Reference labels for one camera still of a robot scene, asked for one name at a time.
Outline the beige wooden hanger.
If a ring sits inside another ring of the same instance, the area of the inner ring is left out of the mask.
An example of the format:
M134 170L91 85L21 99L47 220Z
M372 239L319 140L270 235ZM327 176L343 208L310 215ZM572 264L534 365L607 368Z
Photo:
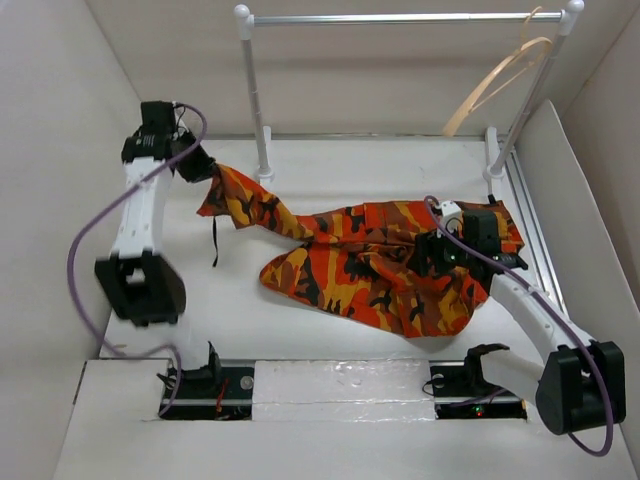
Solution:
M520 30L520 45L504 57L459 105L444 125L443 136L455 136L470 115L542 62L553 41L545 36L530 38L528 29L534 17L543 12L544 8L537 6L527 15Z

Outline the orange camouflage trousers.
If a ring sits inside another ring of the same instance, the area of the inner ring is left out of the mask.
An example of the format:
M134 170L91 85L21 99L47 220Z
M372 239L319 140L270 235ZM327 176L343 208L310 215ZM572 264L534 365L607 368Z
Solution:
M419 274L410 258L436 224L421 200L363 203L310 215L241 172L217 165L198 210L228 216L235 228L260 226L297 242L273 258L260 283L330 314L407 338L453 336L488 300L489 287L462 266Z

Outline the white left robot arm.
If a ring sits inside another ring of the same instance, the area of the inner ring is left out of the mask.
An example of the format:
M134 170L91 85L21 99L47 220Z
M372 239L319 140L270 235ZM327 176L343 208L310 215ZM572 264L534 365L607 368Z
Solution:
M215 161L203 136L183 122L197 108L173 101L144 101L141 124L121 151L125 191L106 208L121 211L109 253L94 263L94 274L112 312L139 329L174 327L186 310L186 287L163 253L165 207L175 177L207 180Z

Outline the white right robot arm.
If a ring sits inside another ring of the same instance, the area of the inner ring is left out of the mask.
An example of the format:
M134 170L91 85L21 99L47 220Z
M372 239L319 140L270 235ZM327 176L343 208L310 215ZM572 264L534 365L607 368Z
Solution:
M435 229L416 239L418 272L467 270L511 315L542 360L528 361L501 343L478 345L464 359L465 387L476 394L505 390L528 401L555 435L602 427L610 439L614 425L626 418L621 348L595 340L531 283L527 263L502 244L496 212L464 209L454 201L427 211Z

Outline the white clothes rack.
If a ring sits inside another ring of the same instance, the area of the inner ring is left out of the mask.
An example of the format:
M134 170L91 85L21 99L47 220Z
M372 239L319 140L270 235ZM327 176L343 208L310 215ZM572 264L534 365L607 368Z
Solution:
M484 104L455 136L479 138L473 180L501 198L505 163L585 5L581 1L277 1L233 10L248 84L257 157L250 172L275 178L274 135L442 135L476 85L530 38L553 41L542 62Z

